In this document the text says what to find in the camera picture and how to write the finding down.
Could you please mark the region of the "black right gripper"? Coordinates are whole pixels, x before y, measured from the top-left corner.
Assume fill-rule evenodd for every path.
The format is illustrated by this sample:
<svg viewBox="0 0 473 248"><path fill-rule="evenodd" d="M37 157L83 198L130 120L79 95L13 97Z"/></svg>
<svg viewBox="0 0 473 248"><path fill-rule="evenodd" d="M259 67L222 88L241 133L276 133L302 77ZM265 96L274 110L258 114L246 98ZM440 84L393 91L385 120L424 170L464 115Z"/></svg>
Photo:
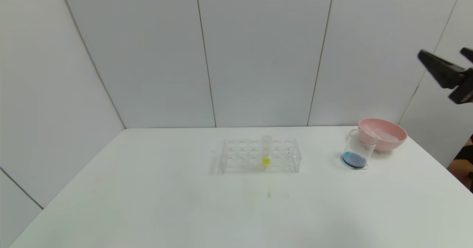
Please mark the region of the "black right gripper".
<svg viewBox="0 0 473 248"><path fill-rule="evenodd" d="M460 53L473 63L473 50L462 48ZM473 101L473 69L467 71L462 67L450 63L434 54L420 50L418 53L419 61L426 70L444 89L454 89L448 96L451 101L457 105L472 103Z"/></svg>

